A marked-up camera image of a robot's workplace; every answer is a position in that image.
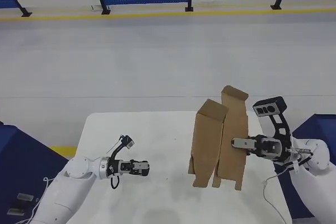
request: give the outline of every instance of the black cable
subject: black cable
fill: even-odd
[[[112,187],[112,189],[116,189],[118,187],[118,185],[119,185],[119,176],[117,176],[117,184],[116,184],[116,186],[113,186],[113,178],[111,178],[111,187]]]

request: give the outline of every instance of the blue wall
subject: blue wall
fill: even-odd
[[[188,0],[105,0],[107,5],[111,4],[156,4],[156,3],[177,3],[188,2]]]
[[[0,8],[17,8],[14,0],[0,0]]]

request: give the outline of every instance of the white cable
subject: white cable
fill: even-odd
[[[275,175],[275,176],[271,176],[271,177],[269,177],[268,179],[266,179],[266,180],[263,182],[263,185],[264,185],[264,187],[263,187],[263,197],[264,197],[265,201],[266,201],[267,203],[269,203],[269,204],[275,209],[275,211],[276,211],[277,213],[279,213],[281,219],[284,221],[285,224],[287,224],[287,222],[285,221],[284,217],[281,215],[281,213],[279,212],[279,210],[278,210],[278,209],[277,209],[277,208],[276,208],[276,207],[275,207],[275,206],[274,206],[274,205],[273,205],[273,204],[266,198],[266,196],[265,196],[265,189],[266,189],[266,187],[268,186],[268,180],[270,180],[270,179],[272,179],[272,178],[276,178],[276,177],[282,175],[284,172],[287,171],[287,169],[288,169],[288,168],[285,168],[284,171],[280,172],[279,174],[277,174],[277,175]]]
[[[23,223],[23,222],[25,222],[25,221],[27,221],[26,224],[29,224],[29,223],[32,221],[32,218],[34,218],[35,210],[36,210],[36,208],[39,206],[39,204],[40,204],[42,198],[44,197],[44,195],[45,195],[45,193],[46,193],[46,190],[47,190],[47,188],[49,187],[49,182],[52,181],[52,180],[54,180],[54,179],[48,179],[47,177],[44,177],[44,181],[46,182],[46,188],[45,188],[45,190],[44,190],[43,196],[40,198],[40,200],[39,200],[39,202],[36,204],[36,206],[32,209],[32,211],[31,211],[31,217],[28,218],[28,219],[26,219],[26,220],[21,220],[20,222],[16,222],[15,224],[21,224],[21,223]]]

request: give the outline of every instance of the open cardboard box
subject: open cardboard box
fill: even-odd
[[[189,174],[195,174],[193,186],[206,188],[212,174],[215,188],[221,179],[234,180],[241,190],[246,151],[231,145],[233,138],[248,137],[245,100],[248,94],[232,86],[221,92],[222,103],[208,99],[195,117]]]

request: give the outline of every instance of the white table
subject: white table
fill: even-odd
[[[263,199],[262,181],[274,175],[273,164],[248,156],[242,191],[222,180],[220,188],[194,188],[188,174],[194,127],[194,111],[96,113],[82,132],[77,154],[102,156],[128,134],[135,145],[118,153],[118,159],[147,160],[147,177],[121,176],[118,189],[110,180],[96,181],[70,224],[184,224],[184,223],[283,223]],[[248,111],[249,135],[262,134],[258,118]],[[269,181],[267,198],[292,223],[278,179]]]

